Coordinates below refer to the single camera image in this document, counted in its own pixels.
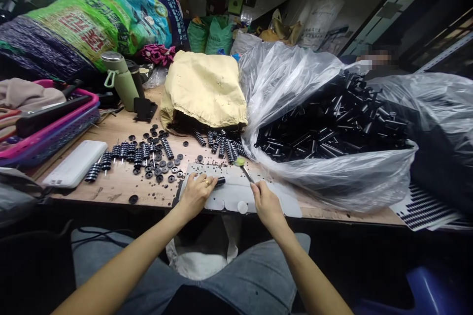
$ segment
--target green water bottle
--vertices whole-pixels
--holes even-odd
[[[105,52],[101,57],[103,65],[108,69],[104,86],[109,89],[115,88],[125,109],[133,112],[134,99],[139,96],[125,58],[117,52]]]

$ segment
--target jeans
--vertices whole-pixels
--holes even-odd
[[[83,229],[106,231],[92,227]],[[77,241],[93,235],[74,230],[71,239]],[[132,238],[118,233],[110,233],[108,236],[125,244],[133,241]],[[308,252],[309,236],[296,234],[296,237],[302,248]],[[120,246],[107,241],[103,236],[73,244],[77,287],[84,284],[121,250]],[[274,240],[269,240],[249,248],[220,272],[203,281],[187,279],[157,258],[117,314],[159,315],[182,285],[206,289],[245,315],[289,314],[297,291],[281,249]]]

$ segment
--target pink basket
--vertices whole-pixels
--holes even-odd
[[[38,81],[35,81],[35,83],[40,84],[41,86],[45,88],[54,87],[53,80],[38,80]],[[68,125],[71,121],[74,121],[75,119],[83,115],[85,112],[99,105],[99,97],[96,94],[90,93],[82,89],[76,89],[74,91],[74,94],[88,95],[88,96],[91,96],[92,99],[86,104],[72,111],[68,115],[48,125],[46,128],[41,129],[35,134],[13,145],[10,149],[1,151],[0,160],[4,160],[4,159],[10,160],[10,159],[14,159],[18,157],[21,154],[24,154],[28,149],[34,147],[37,143],[45,140],[46,138],[48,138],[48,136],[50,136],[54,132],[60,130],[64,126]]]

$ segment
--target beige cloth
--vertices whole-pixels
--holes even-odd
[[[165,88],[161,101],[165,129],[176,110],[210,127],[248,125],[238,63],[232,57],[179,51],[169,67]]]
[[[65,102],[63,93],[55,88],[18,78],[0,81],[0,107],[24,112],[38,111],[43,106]]]

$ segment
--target black plastic washer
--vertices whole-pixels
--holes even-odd
[[[136,194],[134,194],[130,198],[128,198],[128,203],[135,204],[136,202],[138,202],[138,196]]]

